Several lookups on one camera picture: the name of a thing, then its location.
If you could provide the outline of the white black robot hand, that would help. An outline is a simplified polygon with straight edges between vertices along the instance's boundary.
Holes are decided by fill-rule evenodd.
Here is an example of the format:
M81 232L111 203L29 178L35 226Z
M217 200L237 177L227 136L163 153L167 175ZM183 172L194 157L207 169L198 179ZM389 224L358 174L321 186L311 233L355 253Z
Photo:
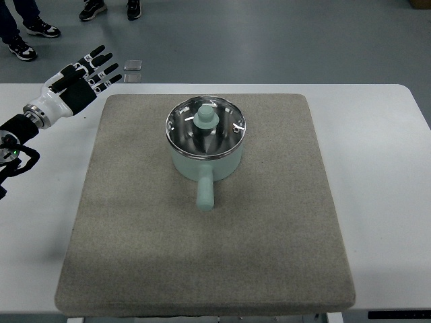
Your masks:
M78 60L75 66L66 66L48 79L42 86L40 96L24 106L24 116L38 128L49 128L60 118L80 113L96 99L96 94L120 81L122 75L115 75L98 84L94 92L91 84L97 84L119 67L118 63L114 63L89 78L112 58L112 53L102 54L104 49L105 46L100 45Z

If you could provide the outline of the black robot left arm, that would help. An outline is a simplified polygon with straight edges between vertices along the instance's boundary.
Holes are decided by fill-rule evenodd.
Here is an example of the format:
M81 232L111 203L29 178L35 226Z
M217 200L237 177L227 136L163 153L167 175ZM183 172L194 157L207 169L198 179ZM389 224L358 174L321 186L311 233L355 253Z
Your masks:
M40 159L37 150L25 144L41 129L48 129L60 118L75 116L87 108L99 94L122 79L118 74L108 79L117 63L100 70L111 53L103 54L101 45L75 63L69 64L48 79L41 95L1 125L1 181L19 176L33 168Z

